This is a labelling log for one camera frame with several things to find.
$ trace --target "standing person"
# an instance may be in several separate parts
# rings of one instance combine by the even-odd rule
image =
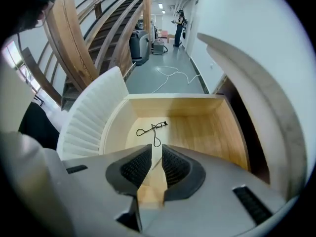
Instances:
[[[176,35],[174,37],[174,45],[175,47],[179,47],[180,46],[180,38],[181,38],[181,33],[182,33],[182,29],[183,29],[183,23],[184,23],[184,12],[183,10],[179,10],[178,12],[179,15],[179,19],[178,21],[172,21],[174,24],[177,24],[177,31],[176,31]]]

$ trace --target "gray floor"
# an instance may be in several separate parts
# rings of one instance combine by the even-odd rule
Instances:
[[[183,47],[173,47],[165,44],[169,49],[164,55],[150,55],[149,60],[142,66],[137,66],[126,81],[126,86],[130,94],[152,93],[161,86],[167,77],[160,74],[156,68],[160,66],[170,66],[185,73],[189,81],[196,76],[190,59]],[[161,68],[161,72],[170,75],[175,69]],[[189,85],[187,78],[183,74],[175,74],[169,77],[168,82],[156,93],[204,93],[202,86],[196,77]]]

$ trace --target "white extension cord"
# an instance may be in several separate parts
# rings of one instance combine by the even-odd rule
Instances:
[[[173,72],[173,73],[170,74],[170,75],[166,75],[166,74],[164,74],[163,72],[161,72],[161,71],[159,70],[159,68],[171,68],[171,69],[175,69],[176,71]],[[184,74],[184,75],[186,76],[187,81],[188,81],[188,85],[189,85],[196,77],[201,76],[201,75],[196,75],[195,77],[193,77],[193,79],[192,79],[191,81],[189,81],[188,76],[187,76],[185,73],[183,73],[183,72],[179,72],[179,70],[178,70],[177,68],[169,67],[169,66],[164,66],[164,67],[158,67],[158,68],[156,68],[156,69],[157,69],[157,71],[158,71],[159,73],[161,73],[161,74],[163,74],[164,76],[166,76],[166,77],[167,77],[167,80],[166,80],[158,89],[156,89],[153,93],[156,93],[162,86],[164,86],[164,85],[168,82],[169,77],[171,77],[171,76],[173,76],[173,75],[175,75],[175,74],[177,74],[177,73],[179,73],[179,74]]]

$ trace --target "black slot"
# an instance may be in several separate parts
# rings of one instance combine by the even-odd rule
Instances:
[[[67,168],[67,172],[68,174],[73,174],[82,170],[88,169],[88,167],[86,165],[79,165],[79,166],[75,166],[75,167],[70,167]]]
[[[272,216],[272,213],[259,201],[247,186],[235,188],[233,189],[233,192],[257,225],[263,223]]]

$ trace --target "door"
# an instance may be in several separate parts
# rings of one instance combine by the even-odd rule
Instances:
[[[197,14],[197,6],[198,3],[195,2],[192,13],[191,13],[191,22],[188,25],[188,29],[189,29],[189,39],[188,39],[188,43],[187,43],[187,48],[186,48],[186,52],[188,54],[189,57],[191,57],[192,54],[192,49],[193,49],[193,44],[194,44],[194,40],[197,37],[197,31],[198,31],[198,14]]]

